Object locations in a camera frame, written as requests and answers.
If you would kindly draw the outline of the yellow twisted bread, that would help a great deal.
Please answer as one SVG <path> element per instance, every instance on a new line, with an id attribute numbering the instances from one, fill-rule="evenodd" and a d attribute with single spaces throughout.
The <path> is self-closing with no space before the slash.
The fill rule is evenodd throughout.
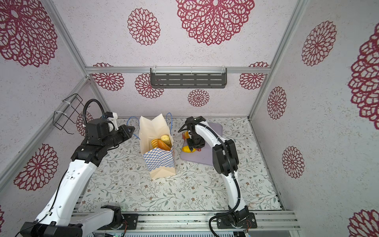
<path id="1" fill-rule="evenodd" d="M 187 145 L 187 146 L 184 146 L 184 147 L 182 148 L 182 152 L 184 152 L 184 153 L 193 153 L 193 152 L 195 152 L 195 151 L 196 151 L 195 148 L 190 148 L 188 145 Z"/>

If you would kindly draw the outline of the blue checkered paper bag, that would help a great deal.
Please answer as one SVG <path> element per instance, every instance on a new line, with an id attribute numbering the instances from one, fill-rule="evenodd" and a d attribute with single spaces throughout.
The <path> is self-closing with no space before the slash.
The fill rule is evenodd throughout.
<path id="1" fill-rule="evenodd" d="M 170 151 L 160 148 L 153 149 L 151 141 L 169 135 L 172 143 Z M 174 163 L 174 146 L 171 130 L 162 114 L 153 119 L 141 116 L 139 118 L 140 150 L 146 167 L 152 179 L 164 178 L 176 174 Z"/>

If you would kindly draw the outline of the yellow corn-like bread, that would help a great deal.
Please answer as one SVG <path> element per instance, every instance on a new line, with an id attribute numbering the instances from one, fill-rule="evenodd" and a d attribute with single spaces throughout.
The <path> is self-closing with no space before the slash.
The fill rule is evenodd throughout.
<path id="1" fill-rule="evenodd" d="M 163 143 L 165 143 L 168 147 L 172 147 L 172 143 L 171 143 L 171 139 L 170 139 L 170 136 L 169 135 L 162 135 L 160 137 L 161 141 Z"/>

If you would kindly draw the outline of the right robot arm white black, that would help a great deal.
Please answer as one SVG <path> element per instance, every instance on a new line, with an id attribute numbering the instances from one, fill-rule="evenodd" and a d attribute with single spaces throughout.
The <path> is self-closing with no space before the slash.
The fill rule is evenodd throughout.
<path id="1" fill-rule="evenodd" d="M 217 214 L 216 218 L 226 217 L 232 225 L 241 226 L 249 217 L 249 209 L 244 201 L 238 180 L 239 158 L 233 140 L 226 139 L 213 130 L 206 119 L 189 117 L 179 129 L 189 132 L 187 144 L 189 149 L 201 149 L 206 144 L 212 148 L 212 164 L 221 175 L 228 194 L 229 210 Z"/>

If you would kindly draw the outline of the glazed striped bun bread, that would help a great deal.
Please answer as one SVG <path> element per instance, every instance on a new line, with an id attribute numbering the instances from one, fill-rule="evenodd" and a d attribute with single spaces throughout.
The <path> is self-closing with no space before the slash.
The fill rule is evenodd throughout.
<path id="1" fill-rule="evenodd" d="M 160 140 L 160 139 L 158 140 L 158 147 L 160 149 L 166 150 L 166 151 L 170 151 L 171 150 L 171 148 L 167 144 L 165 144 L 162 140 Z"/>

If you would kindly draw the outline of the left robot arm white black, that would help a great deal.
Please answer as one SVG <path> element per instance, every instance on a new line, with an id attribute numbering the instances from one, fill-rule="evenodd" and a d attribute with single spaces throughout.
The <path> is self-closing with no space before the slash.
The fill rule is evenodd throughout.
<path id="1" fill-rule="evenodd" d="M 121 228 L 124 219 L 119 206 L 105 205 L 98 212 L 83 217 L 72 216 L 80 195 L 102 159 L 111 149 L 129 140 L 134 126 L 117 126 L 106 118 L 91 120 L 85 125 L 85 137 L 75 149 L 69 167 L 58 188 L 33 222 L 25 222 L 18 232 L 23 237 L 85 237 L 108 227 Z"/>

